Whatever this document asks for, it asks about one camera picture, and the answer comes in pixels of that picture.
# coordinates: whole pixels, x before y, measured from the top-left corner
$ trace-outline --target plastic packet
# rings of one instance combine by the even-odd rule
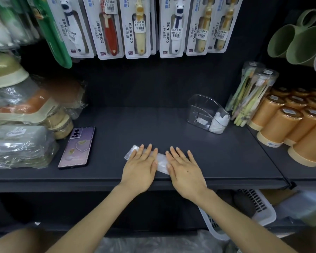
[[[0,126],[0,168],[45,168],[58,150],[44,126]]]
[[[124,159],[128,160],[130,158],[131,153],[134,150],[138,150],[138,149],[139,149],[139,146],[133,145],[133,147],[130,149],[130,151],[128,151],[128,153],[124,156]],[[168,164],[168,160],[166,158],[166,155],[158,153],[157,154],[157,161],[158,161],[158,168],[157,168],[157,170],[168,175],[169,172],[167,171],[167,167],[166,167],[167,164]]]

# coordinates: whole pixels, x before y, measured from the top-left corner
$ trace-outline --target smartphone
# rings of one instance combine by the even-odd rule
[[[59,162],[59,169],[86,166],[95,127],[74,128]]]

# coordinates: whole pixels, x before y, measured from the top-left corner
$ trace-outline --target dark gray shelf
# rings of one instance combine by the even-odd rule
[[[256,139],[257,131],[248,127]],[[307,167],[294,161],[288,154],[288,146],[283,144],[279,148],[271,148],[258,142],[284,177],[297,185],[297,189],[316,190],[316,167]]]
[[[50,167],[0,170],[0,192],[110,191],[117,185],[125,154],[133,145],[152,143],[164,153],[172,145],[194,154],[210,188],[281,188],[287,183],[246,128],[228,126],[216,135],[186,122],[186,108],[86,108],[76,127],[95,126],[89,164],[59,170],[67,140]],[[157,172],[151,190],[173,190]]]

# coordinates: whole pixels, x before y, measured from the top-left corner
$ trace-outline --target forearm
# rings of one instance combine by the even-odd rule
[[[47,253],[93,253],[124,208],[137,194],[122,184],[70,229]]]
[[[232,239],[243,253],[296,253],[267,229],[206,190],[196,204]]]

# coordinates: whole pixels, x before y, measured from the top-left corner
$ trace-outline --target toothbrush package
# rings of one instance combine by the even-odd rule
[[[97,56],[101,60],[124,56],[117,1],[84,0]]]
[[[242,4],[242,0],[219,1],[211,25],[211,36],[209,36],[208,52],[210,53],[223,53],[226,51]]]
[[[150,0],[120,0],[125,56],[148,58],[150,47]]]
[[[93,58],[96,54],[87,30],[82,0],[47,0],[51,13],[72,58]]]
[[[160,57],[181,57],[185,49],[191,0],[161,0]]]
[[[193,0],[186,55],[206,55],[210,43],[209,30],[220,0]]]

